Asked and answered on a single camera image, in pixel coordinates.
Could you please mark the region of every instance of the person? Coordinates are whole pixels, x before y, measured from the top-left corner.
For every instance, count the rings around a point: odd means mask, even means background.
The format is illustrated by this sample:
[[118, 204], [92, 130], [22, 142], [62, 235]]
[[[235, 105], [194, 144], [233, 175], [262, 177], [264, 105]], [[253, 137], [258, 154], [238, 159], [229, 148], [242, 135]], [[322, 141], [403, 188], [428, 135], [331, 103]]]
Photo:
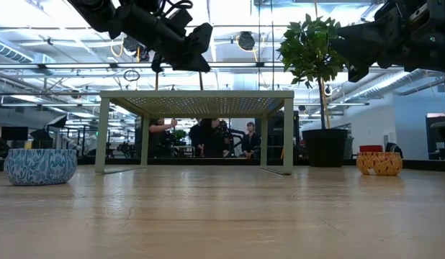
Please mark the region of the person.
[[229, 153], [219, 126], [219, 119], [202, 119], [200, 122], [203, 156], [206, 158], [223, 158]]
[[256, 148], [259, 148], [261, 138], [256, 134], [253, 122], [247, 123], [246, 129], [248, 130], [248, 134], [243, 136], [242, 152], [243, 156], [249, 159], [254, 155]]
[[192, 147], [195, 150], [195, 157], [199, 158], [202, 156], [202, 128], [200, 127], [200, 122], [202, 119], [197, 118], [197, 123], [191, 127], [189, 131], [189, 137], [192, 141]]
[[175, 119], [171, 120], [170, 124], [165, 124], [163, 118], [151, 119], [149, 126], [149, 158], [156, 158], [165, 155], [166, 150], [162, 148], [162, 140], [166, 136], [166, 130], [175, 127], [178, 122]]

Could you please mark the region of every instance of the white table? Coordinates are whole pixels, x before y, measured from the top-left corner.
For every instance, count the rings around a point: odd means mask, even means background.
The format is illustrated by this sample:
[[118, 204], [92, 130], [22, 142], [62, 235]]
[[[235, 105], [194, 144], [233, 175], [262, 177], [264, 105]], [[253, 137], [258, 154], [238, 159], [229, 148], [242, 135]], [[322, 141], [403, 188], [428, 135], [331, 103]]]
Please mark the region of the white table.
[[[106, 150], [109, 104], [143, 118], [141, 165], [147, 166], [149, 120], [157, 118], [261, 118], [261, 167], [293, 171], [293, 91], [102, 91], [96, 149]], [[267, 168], [267, 124], [284, 107], [284, 157], [279, 170]], [[95, 170], [105, 173], [105, 152], [96, 152]]]

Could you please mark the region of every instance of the tree trunk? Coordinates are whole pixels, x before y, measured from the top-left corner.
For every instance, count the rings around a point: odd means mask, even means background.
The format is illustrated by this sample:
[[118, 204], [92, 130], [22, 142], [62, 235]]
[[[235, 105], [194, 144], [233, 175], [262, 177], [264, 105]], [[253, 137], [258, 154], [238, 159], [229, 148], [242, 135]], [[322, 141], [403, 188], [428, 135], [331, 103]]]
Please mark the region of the tree trunk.
[[318, 82], [318, 92], [320, 94], [320, 121], [322, 122], [322, 130], [325, 128], [325, 107], [323, 106], [323, 85], [322, 85], [322, 77], [317, 77]]

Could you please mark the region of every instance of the blue patterned pot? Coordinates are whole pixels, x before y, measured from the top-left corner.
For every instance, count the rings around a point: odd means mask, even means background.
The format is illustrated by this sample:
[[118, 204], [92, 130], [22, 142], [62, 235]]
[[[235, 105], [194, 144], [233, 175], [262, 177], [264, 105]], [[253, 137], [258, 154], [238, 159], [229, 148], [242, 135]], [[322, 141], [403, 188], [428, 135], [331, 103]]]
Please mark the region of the blue patterned pot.
[[18, 186], [39, 186], [69, 181], [77, 170], [75, 150], [9, 150], [4, 171]]

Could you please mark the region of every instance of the perforated tabletop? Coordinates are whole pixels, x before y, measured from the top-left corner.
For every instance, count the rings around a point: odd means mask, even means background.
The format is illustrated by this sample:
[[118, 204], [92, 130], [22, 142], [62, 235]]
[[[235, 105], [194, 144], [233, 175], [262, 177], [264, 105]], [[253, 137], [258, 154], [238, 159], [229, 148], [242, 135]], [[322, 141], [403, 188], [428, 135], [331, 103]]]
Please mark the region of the perforated tabletop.
[[150, 118], [251, 118], [273, 114], [293, 91], [102, 91], [102, 98]]

